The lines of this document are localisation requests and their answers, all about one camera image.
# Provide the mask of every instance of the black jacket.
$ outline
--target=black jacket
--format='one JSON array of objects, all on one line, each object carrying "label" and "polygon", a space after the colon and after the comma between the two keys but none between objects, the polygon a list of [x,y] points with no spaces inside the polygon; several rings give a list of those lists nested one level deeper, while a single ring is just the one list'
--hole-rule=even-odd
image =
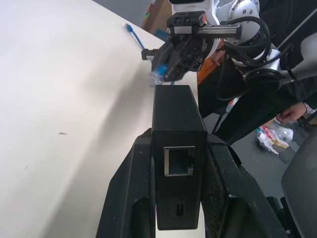
[{"label": "black jacket", "polygon": [[[272,39],[275,46],[279,46],[317,8],[317,0],[293,0],[293,3],[293,9],[290,11],[290,0],[260,0],[260,18],[268,25],[271,36],[276,35]],[[280,48],[282,51],[289,43],[293,43],[293,51],[289,57],[291,67],[303,60],[301,42],[315,32],[317,32],[317,13]],[[306,102],[316,109],[317,78],[311,77],[287,84],[279,91],[267,94],[267,97],[281,108],[289,105],[290,102],[293,104]]]}]

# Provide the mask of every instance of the white table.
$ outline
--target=white table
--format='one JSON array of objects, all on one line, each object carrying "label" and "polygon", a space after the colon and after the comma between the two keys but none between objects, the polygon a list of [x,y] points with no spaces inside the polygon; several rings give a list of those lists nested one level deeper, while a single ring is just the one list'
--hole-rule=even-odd
[{"label": "white table", "polygon": [[[1,1],[1,238],[95,237],[108,183],[152,123],[151,63],[126,22],[90,0]],[[195,74],[179,83],[197,95]],[[157,237],[204,237],[202,217]]]}]

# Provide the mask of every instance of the person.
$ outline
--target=person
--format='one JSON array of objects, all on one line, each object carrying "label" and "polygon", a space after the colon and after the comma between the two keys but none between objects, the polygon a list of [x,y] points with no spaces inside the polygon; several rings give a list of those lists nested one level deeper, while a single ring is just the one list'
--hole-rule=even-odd
[{"label": "person", "polygon": [[[285,12],[287,8],[286,1],[289,0],[260,0],[260,18],[268,25],[275,46],[279,46],[317,8],[317,1],[315,0],[307,0],[304,4],[295,0],[288,17],[283,19],[284,14],[280,13]],[[290,64],[297,65],[302,61],[301,42],[309,35],[317,32],[316,22],[317,14],[313,15],[279,49],[282,51],[288,43],[293,43]],[[244,91],[246,85],[233,61],[224,59],[223,56],[223,51],[219,51],[214,53],[211,59],[216,65],[220,65],[226,60],[224,78],[219,94],[222,97],[230,97],[230,95]],[[199,110],[203,118],[219,108],[226,107],[228,104],[228,101],[220,101],[216,96],[216,85],[220,70],[221,67],[217,67],[198,86]],[[307,108],[317,108],[316,77],[294,81],[274,92],[265,92],[259,88],[259,90],[246,93],[239,99],[215,134],[231,145],[273,119],[276,115],[281,123],[287,123],[300,118],[307,111]]]}]

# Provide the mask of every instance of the sleeve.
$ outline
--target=sleeve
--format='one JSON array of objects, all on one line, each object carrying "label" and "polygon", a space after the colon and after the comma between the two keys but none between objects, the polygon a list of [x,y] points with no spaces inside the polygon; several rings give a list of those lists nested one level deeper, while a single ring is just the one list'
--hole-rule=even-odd
[{"label": "sleeve", "polygon": [[305,103],[307,103],[312,109],[317,109],[317,92],[308,97],[305,100]]}]

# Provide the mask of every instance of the table surface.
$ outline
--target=table surface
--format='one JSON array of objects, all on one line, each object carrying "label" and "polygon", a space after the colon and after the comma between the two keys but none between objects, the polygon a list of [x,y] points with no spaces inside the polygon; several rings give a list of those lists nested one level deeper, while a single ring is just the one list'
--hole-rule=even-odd
[{"label": "table surface", "polygon": [[[152,124],[151,63],[126,22],[90,0],[1,1],[0,237],[95,237],[111,177]],[[197,96],[194,73],[177,84]],[[157,237],[204,237],[203,223]]]}]

